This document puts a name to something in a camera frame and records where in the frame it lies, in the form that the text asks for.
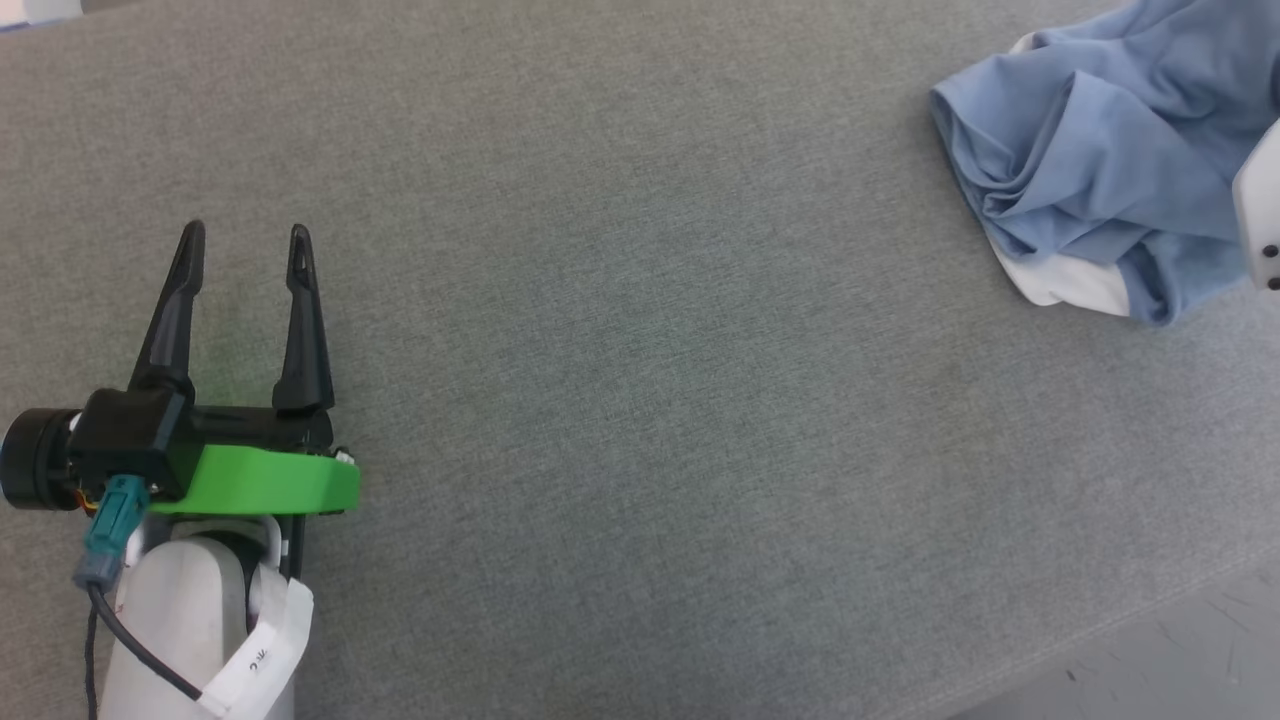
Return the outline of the light blue and white garment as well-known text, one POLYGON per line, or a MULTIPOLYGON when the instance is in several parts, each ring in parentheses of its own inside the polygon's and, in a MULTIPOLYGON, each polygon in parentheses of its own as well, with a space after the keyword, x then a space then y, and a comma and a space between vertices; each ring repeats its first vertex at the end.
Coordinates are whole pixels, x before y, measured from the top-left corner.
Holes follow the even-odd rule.
POLYGON ((1024 299, 1170 325, 1245 279, 1233 186, 1280 122, 1280 0, 1130 0, 928 99, 1024 299))

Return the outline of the white paper label tag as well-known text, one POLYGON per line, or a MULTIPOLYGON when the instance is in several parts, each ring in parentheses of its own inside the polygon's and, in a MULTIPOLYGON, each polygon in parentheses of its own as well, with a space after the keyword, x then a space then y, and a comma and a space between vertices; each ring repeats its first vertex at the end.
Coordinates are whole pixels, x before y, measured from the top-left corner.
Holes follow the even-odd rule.
POLYGON ((294 720, 294 673, 308 646, 314 593, 261 564, 250 594, 257 621, 198 705, 214 720, 294 720))

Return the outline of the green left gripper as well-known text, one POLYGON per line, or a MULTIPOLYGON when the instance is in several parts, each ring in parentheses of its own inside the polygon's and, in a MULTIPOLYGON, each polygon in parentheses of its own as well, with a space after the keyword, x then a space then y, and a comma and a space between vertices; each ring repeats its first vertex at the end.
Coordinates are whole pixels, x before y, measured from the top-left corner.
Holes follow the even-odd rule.
MULTIPOLYGON (((169 388, 195 397, 189 342, 204 286, 206 227, 186 224, 143 338, 129 391, 169 388)), ((291 229, 285 287, 291 320, 270 407, 202 406, 195 428, 205 446, 187 495, 156 500, 151 512, 198 516, 307 516, 343 512, 360 497, 361 471, 334 446, 326 410, 335 405, 314 245, 291 229)))

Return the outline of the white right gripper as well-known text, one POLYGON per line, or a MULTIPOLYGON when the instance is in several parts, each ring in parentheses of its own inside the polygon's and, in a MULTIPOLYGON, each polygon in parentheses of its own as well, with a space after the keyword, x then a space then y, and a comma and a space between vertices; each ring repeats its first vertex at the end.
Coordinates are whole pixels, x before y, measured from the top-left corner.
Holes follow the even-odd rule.
POLYGON ((1251 282, 1280 293, 1280 118, 1245 159, 1231 190, 1251 282))

